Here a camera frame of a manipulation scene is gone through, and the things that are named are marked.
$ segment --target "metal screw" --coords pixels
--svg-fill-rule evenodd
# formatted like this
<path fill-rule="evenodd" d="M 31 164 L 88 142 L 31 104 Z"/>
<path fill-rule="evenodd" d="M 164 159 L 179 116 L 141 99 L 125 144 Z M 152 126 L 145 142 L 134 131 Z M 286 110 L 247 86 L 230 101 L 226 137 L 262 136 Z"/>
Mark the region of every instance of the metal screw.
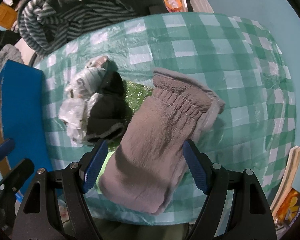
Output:
<path fill-rule="evenodd" d="M 71 169 L 75 169 L 75 168 L 77 168 L 78 166 L 79 166 L 79 163 L 76 163 L 76 162 L 70 163 L 70 168 L 71 168 Z"/>
<path fill-rule="evenodd" d="M 37 173 L 38 173 L 38 174 L 42 174 L 42 173 L 44 173 L 45 171 L 46 171 L 45 168 L 40 168 L 40 169 L 37 170 Z"/>
<path fill-rule="evenodd" d="M 252 174 L 253 174 L 253 171 L 250 170 L 250 169 L 246 169 L 246 173 L 247 173 L 248 175 L 252 175 Z"/>
<path fill-rule="evenodd" d="M 212 167 L 216 170 L 220 170 L 221 169 L 221 165 L 219 163 L 213 163 Z"/>

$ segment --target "blue cardboard box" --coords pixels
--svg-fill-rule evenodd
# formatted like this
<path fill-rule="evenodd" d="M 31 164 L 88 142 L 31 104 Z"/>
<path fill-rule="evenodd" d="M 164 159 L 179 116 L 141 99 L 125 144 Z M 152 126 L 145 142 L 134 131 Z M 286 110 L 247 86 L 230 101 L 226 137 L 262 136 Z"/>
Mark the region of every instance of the blue cardboard box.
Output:
<path fill-rule="evenodd" d="M 44 167 L 52 171 L 42 126 L 41 70 L 8 60 L 0 72 L 0 144 L 15 141 L 14 150 L 0 163 L 4 176 L 23 158 L 34 163 L 35 172 Z M 26 192 L 34 174 L 20 189 Z"/>

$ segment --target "blue gripper pad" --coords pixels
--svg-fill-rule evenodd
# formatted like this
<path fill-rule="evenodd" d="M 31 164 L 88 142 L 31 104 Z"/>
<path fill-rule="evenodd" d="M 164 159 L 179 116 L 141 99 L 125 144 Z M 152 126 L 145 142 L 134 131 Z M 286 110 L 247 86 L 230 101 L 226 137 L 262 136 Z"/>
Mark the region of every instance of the blue gripper pad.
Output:
<path fill-rule="evenodd" d="M 13 139 L 9 138 L 0 144 L 0 161 L 2 161 L 15 147 Z"/>
<path fill-rule="evenodd" d="M 88 167 L 84 171 L 84 181 L 82 184 L 84 193 L 87 193 L 96 183 L 102 165 L 108 155 L 108 143 L 105 140 L 102 140 L 101 144 L 99 146 L 97 144 L 91 152 L 95 153 L 95 155 L 92 157 Z"/>
<path fill-rule="evenodd" d="M 210 159 L 206 154 L 199 152 L 192 140 L 186 140 L 182 150 L 197 188 L 207 194 L 210 190 L 212 175 Z"/>

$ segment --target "green plaid tablecloth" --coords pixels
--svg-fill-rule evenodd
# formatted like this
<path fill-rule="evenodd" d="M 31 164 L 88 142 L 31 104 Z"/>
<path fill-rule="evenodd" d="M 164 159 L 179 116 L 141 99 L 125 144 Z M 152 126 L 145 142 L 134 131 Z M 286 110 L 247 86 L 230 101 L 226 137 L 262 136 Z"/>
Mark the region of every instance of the green plaid tablecloth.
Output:
<path fill-rule="evenodd" d="M 280 182 L 296 118 L 292 81 L 280 49 L 256 21 L 207 13 L 152 15 L 112 25 L 68 43 L 36 66 L 45 75 L 43 124 L 55 169 L 91 149 L 71 142 L 57 116 L 71 77 L 103 54 L 126 80 L 151 86 L 152 68 L 164 67 L 207 84 L 226 108 L 202 136 L 199 150 L 226 169 L 252 169 L 265 192 Z M 144 225 L 193 221 L 205 200 L 189 172 L 158 216 L 114 204 L 95 188 L 85 197 L 94 217 Z M 230 204 L 229 195 L 225 209 Z"/>

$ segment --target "wooden dresser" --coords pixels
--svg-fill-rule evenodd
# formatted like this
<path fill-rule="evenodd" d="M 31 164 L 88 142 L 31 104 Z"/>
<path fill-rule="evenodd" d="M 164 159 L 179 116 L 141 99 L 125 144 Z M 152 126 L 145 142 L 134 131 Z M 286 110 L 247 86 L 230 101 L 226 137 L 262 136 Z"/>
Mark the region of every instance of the wooden dresser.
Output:
<path fill-rule="evenodd" d="M 0 4 L 0 26 L 10 29 L 17 20 L 17 12 L 5 3 Z"/>

